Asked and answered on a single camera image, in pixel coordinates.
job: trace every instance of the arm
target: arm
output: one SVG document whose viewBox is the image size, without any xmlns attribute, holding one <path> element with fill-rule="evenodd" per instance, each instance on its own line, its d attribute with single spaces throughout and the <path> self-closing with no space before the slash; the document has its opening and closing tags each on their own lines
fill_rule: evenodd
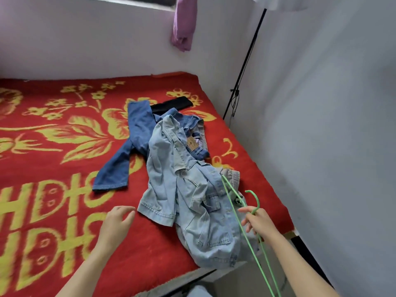
<svg viewBox="0 0 396 297">
<path fill-rule="evenodd" d="M 116 206 L 107 213 L 95 248 L 56 297 L 92 296 L 107 261 L 125 239 L 135 217 L 135 210 L 132 206 Z"/>
<path fill-rule="evenodd" d="M 339 297 L 336 291 L 316 273 L 316 271 L 301 257 L 293 246 L 276 229 L 267 212 L 260 208 L 255 215 L 251 214 L 254 206 L 240 208 L 246 213 L 242 225 L 248 224 L 246 231 L 253 229 L 263 237 L 266 243 L 275 251 L 280 264 L 297 297 Z"/>
</svg>

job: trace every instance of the mattress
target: mattress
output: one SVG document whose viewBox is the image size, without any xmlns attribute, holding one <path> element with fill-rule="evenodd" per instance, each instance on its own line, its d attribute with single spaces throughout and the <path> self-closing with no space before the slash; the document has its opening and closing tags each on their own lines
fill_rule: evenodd
<svg viewBox="0 0 396 297">
<path fill-rule="evenodd" d="M 1 79 L 0 296 L 55 296 L 95 246 L 106 213 L 116 205 L 138 206 L 148 183 L 142 156 L 131 156 L 127 189 L 94 195 L 93 180 L 128 138 L 126 104 L 180 96 L 193 103 L 182 113 L 204 119 L 208 162 L 240 171 L 240 191 L 254 191 L 282 233 L 294 229 L 197 76 Z M 246 199 L 255 205 L 250 194 Z M 197 268 L 175 227 L 137 214 L 94 295 L 134 296 Z"/>
</svg>

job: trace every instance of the hand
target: hand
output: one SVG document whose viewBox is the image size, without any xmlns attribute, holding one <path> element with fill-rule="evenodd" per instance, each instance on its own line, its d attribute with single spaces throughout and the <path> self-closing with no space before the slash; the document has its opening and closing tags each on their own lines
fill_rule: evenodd
<svg viewBox="0 0 396 297">
<path fill-rule="evenodd" d="M 246 213 L 245 219 L 242 220 L 242 226 L 246 226 L 246 232 L 253 229 L 254 233 L 258 233 L 266 242 L 271 243 L 271 239 L 280 235 L 276 229 L 274 222 L 263 208 L 259 208 L 253 215 L 251 212 L 254 206 L 246 206 L 238 209 L 240 213 Z"/>
<path fill-rule="evenodd" d="M 129 213 L 125 220 L 122 217 Z M 136 208 L 133 206 L 115 206 L 107 213 L 100 228 L 98 242 L 95 249 L 112 255 L 125 239 L 135 218 Z"/>
</svg>

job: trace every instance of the floor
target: floor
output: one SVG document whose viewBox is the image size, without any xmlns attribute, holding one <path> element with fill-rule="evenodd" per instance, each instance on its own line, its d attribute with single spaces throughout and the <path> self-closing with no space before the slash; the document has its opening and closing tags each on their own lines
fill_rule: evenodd
<svg viewBox="0 0 396 297">
<path fill-rule="evenodd" d="M 281 296 L 295 297 L 278 259 L 268 246 L 266 246 L 266 253 L 280 289 Z M 259 256 L 259 261 L 275 297 L 278 297 L 264 255 Z M 203 279 L 202 284 L 205 285 L 214 297 L 245 297 L 246 295 L 249 295 L 249 297 L 271 297 L 270 290 L 256 262 L 246 263 L 223 276 L 216 274 L 209 275 Z"/>
</svg>

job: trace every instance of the white wall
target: white wall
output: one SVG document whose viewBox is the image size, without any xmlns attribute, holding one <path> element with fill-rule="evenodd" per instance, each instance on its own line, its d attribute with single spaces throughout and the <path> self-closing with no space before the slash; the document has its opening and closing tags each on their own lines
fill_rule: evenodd
<svg viewBox="0 0 396 297">
<path fill-rule="evenodd" d="M 396 292 L 395 8 L 315 0 L 270 14 L 232 120 L 343 296 Z"/>
<path fill-rule="evenodd" d="M 198 0 L 191 52 L 170 44 L 174 12 L 96 0 L 0 0 L 0 77 L 106 78 L 186 71 L 215 105 L 253 1 Z"/>
</svg>

